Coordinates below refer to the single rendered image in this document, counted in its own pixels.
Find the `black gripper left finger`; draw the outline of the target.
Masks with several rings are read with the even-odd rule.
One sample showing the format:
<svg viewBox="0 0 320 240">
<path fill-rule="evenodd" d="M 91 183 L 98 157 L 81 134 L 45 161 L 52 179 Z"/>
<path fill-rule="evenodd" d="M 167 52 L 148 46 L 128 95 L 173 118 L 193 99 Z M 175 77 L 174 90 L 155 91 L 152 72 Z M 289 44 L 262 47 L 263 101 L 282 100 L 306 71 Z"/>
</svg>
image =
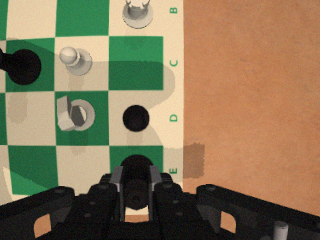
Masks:
<svg viewBox="0 0 320 240">
<path fill-rule="evenodd" d="M 115 166 L 87 194 L 57 186 L 1 205 L 0 240 L 107 239 L 111 220 L 125 222 L 126 182 L 126 166 Z M 51 231 L 35 238 L 34 224 L 47 214 Z"/>
</svg>

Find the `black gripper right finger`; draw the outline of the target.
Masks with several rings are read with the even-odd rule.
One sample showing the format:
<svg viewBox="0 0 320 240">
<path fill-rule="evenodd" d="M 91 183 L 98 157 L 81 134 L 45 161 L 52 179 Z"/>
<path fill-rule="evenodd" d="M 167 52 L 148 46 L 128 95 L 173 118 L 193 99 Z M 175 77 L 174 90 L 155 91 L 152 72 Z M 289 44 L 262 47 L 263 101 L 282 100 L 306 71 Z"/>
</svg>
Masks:
<svg viewBox="0 0 320 240">
<path fill-rule="evenodd" d="M 161 240 L 219 240 L 216 233 L 231 240 L 320 240 L 320 216 L 214 184 L 183 192 L 158 165 L 147 166 L 147 184 L 149 221 L 158 219 Z M 222 211 L 234 217 L 235 233 L 221 227 Z"/>
</svg>

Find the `white pawn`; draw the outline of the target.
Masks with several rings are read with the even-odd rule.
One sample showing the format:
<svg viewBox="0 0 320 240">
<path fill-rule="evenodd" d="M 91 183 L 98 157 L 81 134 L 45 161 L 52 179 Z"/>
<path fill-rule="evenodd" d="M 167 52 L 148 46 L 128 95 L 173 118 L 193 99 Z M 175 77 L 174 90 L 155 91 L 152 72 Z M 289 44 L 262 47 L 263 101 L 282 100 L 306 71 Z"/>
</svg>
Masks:
<svg viewBox="0 0 320 240">
<path fill-rule="evenodd" d="M 66 69 L 76 76 L 86 74 L 92 66 L 91 55 L 82 48 L 64 47 L 60 51 L 59 57 Z"/>
</svg>

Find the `green and cream chessboard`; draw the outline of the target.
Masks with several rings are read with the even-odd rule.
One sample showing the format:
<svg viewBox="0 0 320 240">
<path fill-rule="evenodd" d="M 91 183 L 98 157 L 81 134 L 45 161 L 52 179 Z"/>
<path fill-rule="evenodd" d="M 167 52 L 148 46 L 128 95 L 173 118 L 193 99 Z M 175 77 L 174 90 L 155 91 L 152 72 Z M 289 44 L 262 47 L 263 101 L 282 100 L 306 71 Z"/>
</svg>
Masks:
<svg viewBox="0 0 320 240">
<path fill-rule="evenodd" d="M 41 73 L 29 85 L 0 70 L 0 206 L 57 186 L 87 194 L 102 175 L 140 154 L 183 190 L 183 0 L 150 0 L 151 23 L 128 26 L 126 0 L 0 0 L 0 48 L 35 52 Z M 71 74 L 64 47 L 92 57 L 84 75 Z M 95 121 L 62 131 L 57 99 L 86 100 Z M 147 109 L 146 129 L 132 132 L 123 113 Z"/>
</svg>

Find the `white rook chess piece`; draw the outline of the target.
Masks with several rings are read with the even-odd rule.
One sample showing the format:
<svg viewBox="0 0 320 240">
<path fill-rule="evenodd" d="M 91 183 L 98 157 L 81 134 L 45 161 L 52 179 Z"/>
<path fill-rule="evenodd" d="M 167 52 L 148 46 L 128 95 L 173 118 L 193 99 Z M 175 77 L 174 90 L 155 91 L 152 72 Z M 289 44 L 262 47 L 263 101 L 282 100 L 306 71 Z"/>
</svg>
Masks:
<svg viewBox="0 0 320 240">
<path fill-rule="evenodd" d="M 125 23 L 134 29 L 148 26 L 153 19 L 150 0 L 126 0 L 122 15 Z M 128 6 L 127 6 L 128 5 Z"/>
</svg>

